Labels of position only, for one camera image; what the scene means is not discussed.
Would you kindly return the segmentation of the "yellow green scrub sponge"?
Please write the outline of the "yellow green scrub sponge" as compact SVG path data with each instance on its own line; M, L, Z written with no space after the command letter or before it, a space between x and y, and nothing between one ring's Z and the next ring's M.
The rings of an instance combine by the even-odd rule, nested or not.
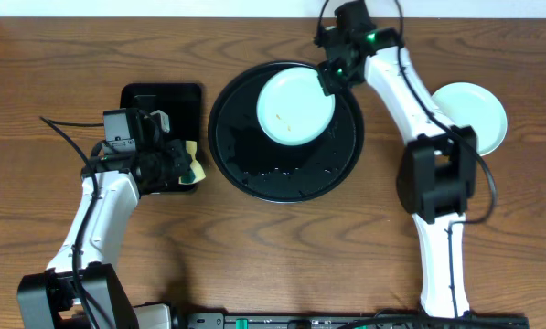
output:
M184 186L194 185L206 178L205 172L197 159L198 143L186 141L186 152L191 158L189 172L179 177L178 183Z

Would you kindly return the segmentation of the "light blue plate top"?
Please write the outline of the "light blue plate top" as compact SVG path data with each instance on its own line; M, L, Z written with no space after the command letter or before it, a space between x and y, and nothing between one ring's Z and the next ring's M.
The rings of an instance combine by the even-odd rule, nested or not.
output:
M315 69L292 67L269 78L256 105L257 120L274 142L298 146L315 140L330 124L336 98L327 96Z

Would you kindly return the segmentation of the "light blue plate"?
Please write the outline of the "light blue plate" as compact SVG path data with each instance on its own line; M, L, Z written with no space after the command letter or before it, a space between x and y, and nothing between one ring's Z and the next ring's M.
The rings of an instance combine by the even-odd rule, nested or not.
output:
M454 82L437 90L432 99L457 126L471 126L477 136L477 152L491 154L504 141L508 117L499 99L489 90L469 82Z
M315 140L330 124L336 98L327 96L315 69L292 67L269 78L256 105L257 120L274 142L298 146Z

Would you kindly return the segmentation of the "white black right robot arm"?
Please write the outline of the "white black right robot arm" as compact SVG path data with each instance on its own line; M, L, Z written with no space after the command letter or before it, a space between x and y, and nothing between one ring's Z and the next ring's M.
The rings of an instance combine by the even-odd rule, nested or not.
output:
M479 158L474 129L460 128L440 112L398 31L320 27L315 43L327 56L318 66L324 92L367 83L399 129L405 149L396 188L418 231L422 308L432 317L467 316L462 236Z

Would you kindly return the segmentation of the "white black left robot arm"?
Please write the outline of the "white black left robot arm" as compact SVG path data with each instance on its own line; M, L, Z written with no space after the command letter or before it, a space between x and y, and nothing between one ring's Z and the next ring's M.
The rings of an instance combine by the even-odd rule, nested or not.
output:
M144 195L192 186L204 178L194 141L121 150L107 143L82 171L79 209L46 269L26 275L17 301L26 328L173 328L167 302L130 303L116 265L123 236Z

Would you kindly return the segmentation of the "black rectangular tray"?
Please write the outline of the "black rectangular tray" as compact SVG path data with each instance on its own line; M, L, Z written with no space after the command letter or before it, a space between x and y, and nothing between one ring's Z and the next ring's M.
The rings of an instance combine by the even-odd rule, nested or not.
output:
M163 144L159 148L174 139L195 142L199 140L202 89L198 84L132 83L122 90L120 107L139 108L148 112L160 110L167 114L170 132L165 135ZM140 192L143 195L189 193L196 188L196 185L197 183L184 186L188 187L188 190L140 190Z

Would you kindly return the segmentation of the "black round tray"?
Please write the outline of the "black round tray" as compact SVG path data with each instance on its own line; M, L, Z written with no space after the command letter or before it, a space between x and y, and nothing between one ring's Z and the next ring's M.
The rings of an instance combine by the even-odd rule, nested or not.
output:
M310 63L272 61L242 72L215 101L208 141L214 162L240 191L278 203L303 202L334 189L354 169L364 143L364 122L354 95L337 96L336 113L314 141L285 146L271 140L257 120L265 82L284 69Z

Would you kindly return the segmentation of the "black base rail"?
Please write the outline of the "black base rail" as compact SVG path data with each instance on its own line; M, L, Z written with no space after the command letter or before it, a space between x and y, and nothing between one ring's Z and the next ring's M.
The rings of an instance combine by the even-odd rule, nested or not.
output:
M413 329L413 328L507 328L529 329L526 317L466 315L440 318L424 313L381 312L363 316L271 315L193 313L187 318L189 329Z

